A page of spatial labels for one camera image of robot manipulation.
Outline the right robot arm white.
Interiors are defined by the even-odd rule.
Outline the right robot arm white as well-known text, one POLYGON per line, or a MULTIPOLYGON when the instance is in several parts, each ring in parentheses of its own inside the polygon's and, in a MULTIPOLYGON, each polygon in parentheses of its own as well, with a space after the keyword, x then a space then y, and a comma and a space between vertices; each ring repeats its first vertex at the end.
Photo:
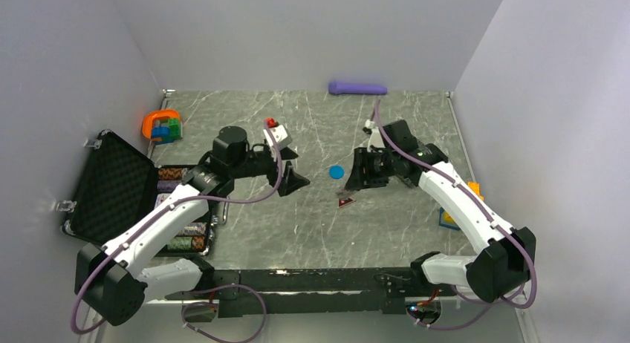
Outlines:
POLYGON ((467 287, 492 304, 534 282, 535 235, 527 227, 514 228, 491 210, 435 144, 421 143, 404 120, 384 126, 367 120, 363 130, 368 145, 353 150, 353 165, 339 199, 383 188, 396 177, 434 199, 475 252, 469 256, 431 252, 414 261, 409 283, 417 294, 428 295, 439 284, 448 284, 467 287))

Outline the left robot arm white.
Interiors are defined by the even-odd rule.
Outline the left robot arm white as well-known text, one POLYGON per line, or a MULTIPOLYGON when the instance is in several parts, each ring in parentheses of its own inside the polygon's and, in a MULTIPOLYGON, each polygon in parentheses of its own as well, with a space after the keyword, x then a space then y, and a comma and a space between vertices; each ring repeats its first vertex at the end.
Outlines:
POLYGON ((189 256, 173 264, 149 268, 151 259, 185 226, 203 217, 228 196, 237 179, 265 176, 273 194, 291 194, 310 181, 293 170, 297 153, 284 125, 267 121, 265 142, 251 145, 238 126, 222 128, 198 165, 190 169, 170 196, 130 229, 102 246, 85 245, 77 256, 75 293, 104 322, 127 322, 147 301, 177 292, 204 298, 215 287, 215 269, 189 256))

